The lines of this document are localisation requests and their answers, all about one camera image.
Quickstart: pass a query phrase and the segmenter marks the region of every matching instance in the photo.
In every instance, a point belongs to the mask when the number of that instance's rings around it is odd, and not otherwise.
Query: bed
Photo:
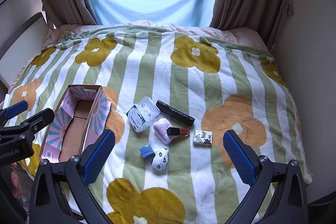
[[[224,223],[249,189],[222,146],[222,134],[232,128],[258,155],[283,163],[297,160],[305,183],[312,183],[294,100],[255,31],[136,21],[64,25],[49,30],[39,43],[42,52],[27,56],[19,75],[8,78],[13,83],[2,107],[22,99],[29,107],[7,125],[55,109],[69,84],[102,85],[112,101],[105,128],[115,132],[116,145],[89,189],[113,223]],[[197,146],[192,138],[177,138],[165,145],[152,127],[136,133],[126,112],[144,96],[193,116],[191,130],[212,131],[213,144]],[[44,134],[36,134],[35,154],[21,161],[31,177]],[[138,148],[147,143],[169,149],[166,170],[142,159]],[[80,213],[63,187],[71,208]],[[274,185],[255,221],[273,191]]]

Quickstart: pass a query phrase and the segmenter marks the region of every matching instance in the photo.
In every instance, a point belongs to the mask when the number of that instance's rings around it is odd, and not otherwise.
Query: white plastic container
[[[143,132],[152,124],[152,120],[159,115],[160,110],[152,99],[145,96],[138,104],[134,104],[126,113],[132,127],[136,132]]]

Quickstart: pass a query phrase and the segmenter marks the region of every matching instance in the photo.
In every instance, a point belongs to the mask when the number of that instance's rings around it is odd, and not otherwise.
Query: cardboard box
[[[102,134],[111,102],[100,85],[69,85],[44,136],[40,158],[68,161]]]

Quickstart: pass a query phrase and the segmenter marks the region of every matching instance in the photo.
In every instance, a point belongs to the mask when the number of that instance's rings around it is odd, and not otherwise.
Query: black plastic roll
[[[156,102],[156,106],[159,108],[159,110],[165,114],[167,114],[170,117],[175,118],[176,120],[179,120],[180,122],[188,125],[188,126],[192,126],[195,122],[195,118],[189,116],[188,114],[185,114],[173,107],[171,107],[170,105],[158,100]]]

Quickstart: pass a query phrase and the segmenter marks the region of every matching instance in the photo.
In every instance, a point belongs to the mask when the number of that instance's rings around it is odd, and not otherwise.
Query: human hand
[[[10,180],[11,180],[12,185],[13,185],[11,192],[12,192],[12,195],[15,198],[21,198],[22,197],[22,188],[21,188],[21,184],[19,182],[19,177],[14,170],[15,167],[16,167],[16,162],[11,164],[12,172],[10,174]]]

